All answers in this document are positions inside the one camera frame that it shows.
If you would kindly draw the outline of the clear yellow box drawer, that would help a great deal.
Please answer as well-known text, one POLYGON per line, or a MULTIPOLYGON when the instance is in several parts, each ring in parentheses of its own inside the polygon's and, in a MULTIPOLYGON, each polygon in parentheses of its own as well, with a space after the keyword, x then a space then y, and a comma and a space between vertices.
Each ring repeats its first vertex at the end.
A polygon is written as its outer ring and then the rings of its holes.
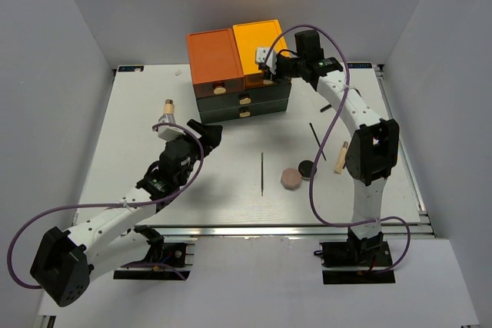
POLYGON ((274 84, 263 84, 262 81, 262 72, 261 73, 255 73, 255 74, 249 74, 244 76, 244 89, 249 90, 252 88, 261 88, 261 87, 267 87, 267 86, 272 86, 274 84))

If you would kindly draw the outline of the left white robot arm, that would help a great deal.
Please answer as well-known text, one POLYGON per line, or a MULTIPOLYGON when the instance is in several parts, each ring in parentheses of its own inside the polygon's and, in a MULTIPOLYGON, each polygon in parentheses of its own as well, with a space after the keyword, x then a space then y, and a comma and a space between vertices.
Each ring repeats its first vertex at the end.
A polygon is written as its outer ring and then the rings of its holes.
POLYGON ((161 260, 164 238, 142 222, 184 192, 198 176, 194 166, 221 143, 222 131, 219 124, 188 121, 119 202, 82 224, 45 232, 30 274, 59 307, 74 303, 108 272, 161 260))

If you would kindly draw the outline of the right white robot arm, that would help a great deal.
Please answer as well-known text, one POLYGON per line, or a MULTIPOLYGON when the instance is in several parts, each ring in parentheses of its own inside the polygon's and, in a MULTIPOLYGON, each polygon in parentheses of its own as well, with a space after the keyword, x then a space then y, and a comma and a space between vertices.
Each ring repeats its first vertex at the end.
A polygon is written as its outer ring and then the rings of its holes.
POLYGON ((321 47, 324 32, 314 26, 296 27, 296 50, 283 56, 273 46, 257 48, 255 62, 275 80, 301 78, 336 111, 351 141, 345 167, 354 181, 354 210, 347 228, 348 259, 363 266, 372 260, 383 242, 381 207, 384 187, 397 163, 400 128, 374 112, 351 86, 345 56, 327 58, 321 47))

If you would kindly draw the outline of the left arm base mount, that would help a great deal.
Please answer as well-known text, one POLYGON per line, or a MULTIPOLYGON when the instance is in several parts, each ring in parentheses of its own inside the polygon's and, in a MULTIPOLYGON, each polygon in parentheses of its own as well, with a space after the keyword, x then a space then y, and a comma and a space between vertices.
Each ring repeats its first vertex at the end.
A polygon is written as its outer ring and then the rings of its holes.
POLYGON ((145 255, 115 270, 114 280, 186 281, 193 265, 194 244, 166 241, 156 229, 136 226, 147 248, 145 255))

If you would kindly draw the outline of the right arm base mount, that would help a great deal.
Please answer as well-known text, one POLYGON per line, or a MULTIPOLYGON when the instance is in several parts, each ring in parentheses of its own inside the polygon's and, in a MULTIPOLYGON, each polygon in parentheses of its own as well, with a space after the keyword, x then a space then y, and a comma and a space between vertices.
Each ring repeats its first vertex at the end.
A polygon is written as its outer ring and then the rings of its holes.
POLYGON ((321 260, 324 285, 394 284, 394 271, 382 272, 393 264, 386 241, 375 250, 358 257, 348 242, 320 243, 313 252, 321 260))

